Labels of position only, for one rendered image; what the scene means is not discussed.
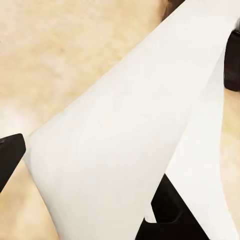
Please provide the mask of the paper coffee filter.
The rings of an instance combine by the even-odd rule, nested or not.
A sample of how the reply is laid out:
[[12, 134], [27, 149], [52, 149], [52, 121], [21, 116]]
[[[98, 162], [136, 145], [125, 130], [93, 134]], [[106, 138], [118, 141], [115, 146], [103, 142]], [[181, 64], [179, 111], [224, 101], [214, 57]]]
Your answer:
[[240, 240], [220, 175], [224, 60], [240, 0], [185, 0], [24, 137], [59, 240], [135, 240], [166, 174], [209, 240]]

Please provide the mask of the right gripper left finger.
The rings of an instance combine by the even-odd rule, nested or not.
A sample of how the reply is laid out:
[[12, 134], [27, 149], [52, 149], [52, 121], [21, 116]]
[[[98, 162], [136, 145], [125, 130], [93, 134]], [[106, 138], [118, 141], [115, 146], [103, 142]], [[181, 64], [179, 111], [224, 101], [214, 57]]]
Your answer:
[[26, 152], [22, 133], [0, 138], [0, 194]]

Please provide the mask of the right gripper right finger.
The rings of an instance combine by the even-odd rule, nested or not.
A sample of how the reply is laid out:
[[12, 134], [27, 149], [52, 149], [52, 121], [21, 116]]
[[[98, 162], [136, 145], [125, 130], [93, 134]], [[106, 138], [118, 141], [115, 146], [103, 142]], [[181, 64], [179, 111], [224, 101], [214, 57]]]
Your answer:
[[135, 240], [210, 240], [166, 174], [151, 206], [156, 223], [144, 218]]

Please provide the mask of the electric kettle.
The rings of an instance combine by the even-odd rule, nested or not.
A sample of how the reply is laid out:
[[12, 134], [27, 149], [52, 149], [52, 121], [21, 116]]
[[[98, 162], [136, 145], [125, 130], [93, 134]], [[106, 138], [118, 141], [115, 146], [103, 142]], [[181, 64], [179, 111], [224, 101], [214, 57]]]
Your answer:
[[[162, 21], [171, 15], [184, 1], [168, 0]], [[240, 92], [240, 14], [226, 44], [223, 87]]]

